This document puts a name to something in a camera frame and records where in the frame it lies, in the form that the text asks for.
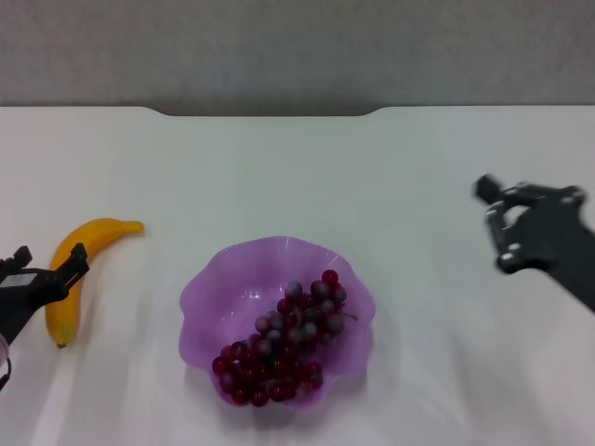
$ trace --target red grape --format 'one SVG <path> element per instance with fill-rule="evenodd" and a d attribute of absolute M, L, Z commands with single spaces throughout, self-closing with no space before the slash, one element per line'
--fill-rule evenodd
<path fill-rule="evenodd" d="M 271 321 L 269 321 L 269 318 L 260 316 L 257 321 L 254 322 L 254 326 L 257 329 L 257 332 L 265 335 L 271 329 Z"/>
<path fill-rule="evenodd" d="M 313 389 L 322 387 L 324 383 L 323 374 L 315 374 L 310 378 L 310 381 L 312 382 Z"/>
<path fill-rule="evenodd" d="M 272 344 L 267 339 L 261 339 L 258 341 L 256 350 L 260 358 L 267 358 L 272 354 Z"/>
<path fill-rule="evenodd" d="M 265 388 L 258 388 L 252 394 L 252 405 L 256 407 L 265 406 L 269 402 L 269 393 Z"/>
<path fill-rule="evenodd" d="M 285 383 L 281 386 L 285 400 L 292 400 L 296 397 L 296 386 L 294 383 Z"/>
<path fill-rule="evenodd" d="M 285 360 L 272 360 L 272 375 L 277 379 L 286 378 L 291 372 L 290 364 Z"/>
<path fill-rule="evenodd" d="M 289 299 L 281 299 L 277 302 L 277 311 L 283 314 L 288 314 L 294 308 L 294 304 Z"/>
<path fill-rule="evenodd" d="M 213 364 L 211 367 L 213 368 L 213 372 L 215 372 L 217 376 L 222 376 L 230 370 L 230 362 L 221 356 L 217 356 L 213 360 Z"/>
<path fill-rule="evenodd" d="M 343 331 L 343 318 L 341 318 L 338 314 L 334 314 L 329 316 L 326 320 L 326 329 L 328 333 L 331 335 L 336 335 Z"/>
<path fill-rule="evenodd" d="M 244 367 L 242 369 L 241 378 L 242 381 L 246 384 L 251 383 L 257 377 L 257 371 L 254 370 L 252 367 Z"/>
<path fill-rule="evenodd" d="M 229 362 L 233 362 L 233 360 L 235 360 L 235 358 L 233 357 L 233 349 L 231 348 L 231 346 L 225 346 L 224 348 L 222 348 L 221 352 L 219 353 L 219 356 L 225 358 Z"/>
<path fill-rule="evenodd" d="M 324 314 L 320 307 L 308 308 L 304 311 L 304 318 L 308 322 L 318 322 L 323 318 Z"/>
<path fill-rule="evenodd" d="M 269 388 L 269 395 L 271 396 L 271 400 L 281 402 L 285 399 L 284 388 L 279 384 L 273 384 Z"/>
<path fill-rule="evenodd" d="M 240 360 L 246 349 L 247 347 L 244 342 L 238 341 L 231 344 L 231 350 L 233 352 L 233 358 L 235 360 Z"/>
<path fill-rule="evenodd" d="M 304 363 L 300 358 L 295 358 L 291 361 L 291 379 L 293 379 L 296 383 L 300 383 L 304 379 L 306 369 L 304 368 Z"/>
<path fill-rule="evenodd" d="M 254 345 L 260 340 L 262 339 L 262 335 L 260 335 L 260 333 L 254 333 L 251 334 L 248 337 L 248 344 L 250 345 L 250 347 L 254 347 Z"/>
<path fill-rule="evenodd" d="M 316 335 L 318 334 L 318 327 L 314 322 L 306 322 L 304 324 L 304 336 L 306 340 L 311 341 L 312 339 L 316 339 Z"/>
<path fill-rule="evenodd" d="M 240 375 L 242 374 L 242 367 L 240 366 L 239 362 L 232 362 L 230 367 L 230 374 L 236 379 L 240 379 Z"/>
<path fill-rule="evenodd" d="M 257 380 L 261 383 L 269 381 L 272 378 L 272 370 L 266 364 L 259 364 L 256 367 Z"/>
<path fill-rule="evenodd" d="M 243 388 L 237 388 L 231 394 L 231 398 L 236 404 L 246 404 L 248 402 L 248 397 L 248 392 L 246 392 Z"/>
<path fill-rule="evenodd" d="M 297 300 L 297 307 L 301 309 L 306 309 L 313 307 L 315 305 L 314 296 L 310 293 L 302 294 L 299 299 Z"/>
<path fill-rule="evenodd" d="M 296 301 L 298 299 L 298 297 L 301 295 L 302 292 L 302 287 L 301 287 L 301 283 L 299 282 L 290 282 L 286 287 L 285 287 L 285 291 L 284 291 L 284 296 L 285 298 L 292 300 L 292 301 Z"/>
<path fill-rule="evenodd" d="M 315 300 L 321 302 L 331 296 L 331 285 L 323 281 L 314 281 L 310 287 Z"/>
<path fill-rule="evenodd" d="M 323 366 L 320 362 L 310 361 L 306 364 L 306 374 L 313 376 L 315 374 L 321 374 L 323 372 Z"/>
<path fill-rule="evenodd" d="M 332 347 L 337 342 L 337 339 L 330 333 L 323 333 L 323 335 L 320 337 L 320 340 L 324 345 L 329 347 Z"/>
<path fill-rule="evenodd" d="M 257 358 L 258 358 L 257 352 L 253 348 L 249 347 L 249 348 L 246 348 L 244 351 L 242 351 L 239 360 L 241 362 L 250 363 L 250 362 L 255 361 Z"/>
<path fill-rule="evenodd" d="M 296 313 L 287 314 L 284 318 L 285 330 L 289 331 L 290 329 L 294 328 L 296 325 L 298 325 L 298 316 L 296 316 Z"/>
<path fill-rule="evenodd" d="M 323 304 L 320 306 L 321 311 L 324 314 L 331 314 L 335 312 L 335 302 L 331 299 L 326 299 Z"/>
<path fill-rule="evenodd" d="M 290 360 L 294 356 L 296 356 L 296 353 L 298 353 L 298 350 L 294 347 L 293 344 L 284 343 L 281 347 L 281 356 L 283 356 L 284 358 Z"/>
<path fill-rule="evenodd" d="M 338 274 L 334 269 L 327 269 L 323 272 L 323 282 L 328 284 L 334 284 L 338 282 Z"/>
<path fill-rule="evenodd" d="M 267 334 L 267 340 L 274 346 L 278 346 L 283 340 L 283 335 L 279 330 L 270 330 Z"/>
<path fill-rule="evenodd" d="M 224 374 L 219 379 L 219 385 L 221 386 L 221 390 L 223 393 L 230 394 L 236 389 L 235 379 L 231 374 Z"/>
<path fill-rule="evenodd" d="M 272 330 L 283 330 L 284 317 L 278 311 L 271 314 L 271 328 Z"/>
<path fill-rule="evenodd" d="M 299 344 L 304 337 L 302 331 L 299 328 L 292 328 L 287 332 L 287 340 L 294 345 Z"/>
<path fill-rule="evenodd" d="M 333 299 L 335 302 L 345 302 L 345 299 L 347 299 L 347 291 L 340 283 L 335 283 L 333 286 Z"/>
<path fill-rule="evenodd" d="M 302 353 L 304 356 L 312 356 L 316 353 L 316 339 L 305 342 L 302 346 Z"/>

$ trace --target black robotic arm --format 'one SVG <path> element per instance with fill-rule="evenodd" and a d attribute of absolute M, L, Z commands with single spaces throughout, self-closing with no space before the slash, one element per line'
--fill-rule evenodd
<path fill-rule="evenodd" d="M 587 199 L 583 190 L 528 183 L 503 189 L 486 175 L 474 192 L 488 204 L 485 218 L 499 269 L 508 274 L 541 269 L 595 312 L 595 235 L 579 217 Z M 516 206 L 526 210 L 509 223 L 506 213 Z"/>
<path fill-rule="evenodd" d="M 26 246 L 13 257 L 0 260 L 0 366 L 6 361 L 8 368 L 0 377 L 0 390 L 12 373 L 8 346 L 38 309 L 66 298 L 89 269 L 82 243 L 74 246 L 70 257 L 55 271 L 26 269 L 31 260 Z"/>

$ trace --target table surface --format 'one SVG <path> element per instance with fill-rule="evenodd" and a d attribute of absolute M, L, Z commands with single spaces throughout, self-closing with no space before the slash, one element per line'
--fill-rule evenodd
<path fill-rule="evenodd" d="M 595 108 L 0 109 L 0 138 L 4 256 L 28 244 L 47 267 L 95 217 L 147 227 L 93 262 L 73 345 L 52 345 L 42 312 L 15 341 L 2 444 L 595 441 L 595 317 L 538 272 L 498 273 L 470 198 L 486 172 L 595 190 Z M 344 255 L 377 302 L 367 373 L 308 413 L 232 408 L 178 355 L 184 285 L 218 250 L 270 235 Z"/>

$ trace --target banana tip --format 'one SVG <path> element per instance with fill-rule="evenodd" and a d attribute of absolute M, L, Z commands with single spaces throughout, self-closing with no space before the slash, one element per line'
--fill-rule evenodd
<path fill-rule="evenodd" d="M 131 232 L 143 232 L 145 230 L 145 225 L 139 221 L 127 221 L 126 225 Z"/>

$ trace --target yellow banana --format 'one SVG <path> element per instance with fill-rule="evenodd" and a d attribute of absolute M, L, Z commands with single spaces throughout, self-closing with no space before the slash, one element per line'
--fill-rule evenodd
<path fill-rule="evenodd" d="M 77 243 L 85 246 L 87 261 L 112 242 L 127 234 L 144 231 L 139 221 L 120 221 L 114 218 L 98 218 L 89 221 L 74 230 L 58 246 L 49 266 L 51 270 L 59 267 L 66 260 Z M 78 281 L 64 300 L 46 305 L 46 327 L 50 337 L 58 348 L 64 348 L 73 341 L 78 330 L 79 299 L 83 281 Z"/>

